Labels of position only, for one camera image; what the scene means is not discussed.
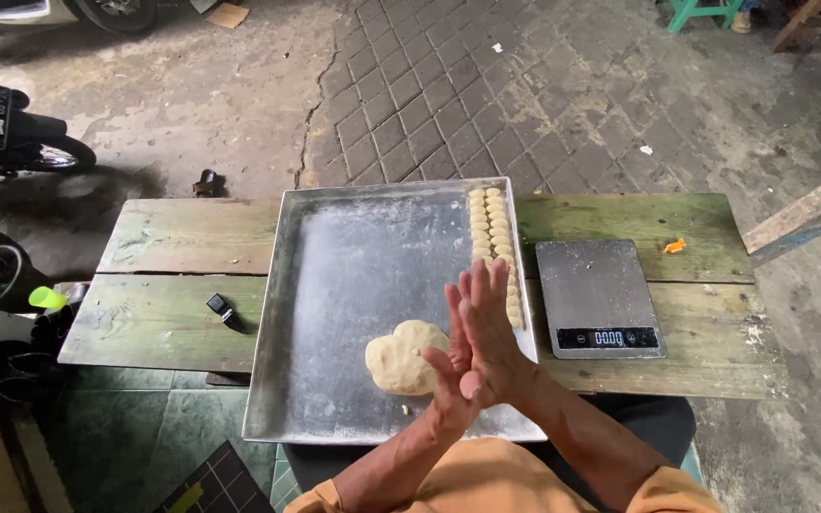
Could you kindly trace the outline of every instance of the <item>wooden table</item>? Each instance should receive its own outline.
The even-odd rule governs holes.
[[[214,292],[257,327],[279,200],[164,199],[125,204],[59,356],[62,363],[211,372],[252,370],[242,335],[204,305]],[[660,360],[562,361],[544,333],[541,365],[573,390],[783,399],[787,368],[744,242],[722,194],[516,197],[525,274],[534,243],[631,238],[667,342]],[[677,238],[686,248],[667,254]],[[529,294],[539,281],[529,279]],[[532,305],[542,308],[543,301]],[[534,326],[544,315],[535,312]]]

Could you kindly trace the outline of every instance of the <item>dough ball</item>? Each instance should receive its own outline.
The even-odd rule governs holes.
[[[449,349],[449,338],[425,321],[404,321],[394,333],[366,346],[366,367],[376,386],[390,393],[422,395],[436,387],[436,371],[420,356],[426,347]]]

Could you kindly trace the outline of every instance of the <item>motorcycle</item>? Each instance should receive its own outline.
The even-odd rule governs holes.
[[[97,163],[85,143],[67,135],[63,120],[24,110],[30,98],[23,91],[0,86],[0,176],[19,171],[78,172]]]
[[[90,18],[108,32],[143,34],[157,23],[158,0],[0,0],[0,36]]]

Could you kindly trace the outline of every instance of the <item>baking tray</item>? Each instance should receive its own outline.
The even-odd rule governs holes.
[[[379,444],[423,412],[431,394],[395,395],[376,386],[366,345],[410,319],[448,333],[442,287],[457,283],[471,264],[467,193],[486,187],[512,197],[504,177],[284,193],[246,403],[246,440]],[[520,263],[515,204],[506,205]],[[521,265],[516,273],[525,284]],[[525,290],[521,301],[518,347],[537,361]],[[466,437],[546,439],[507,404],[482,412]]]

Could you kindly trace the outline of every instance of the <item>green cup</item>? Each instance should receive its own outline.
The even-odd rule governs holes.
[[[61,309],[68,303],[68,297],[59,294],[48,286],[38,286],[30,293],[28,303],[32,307],[43,309]]]

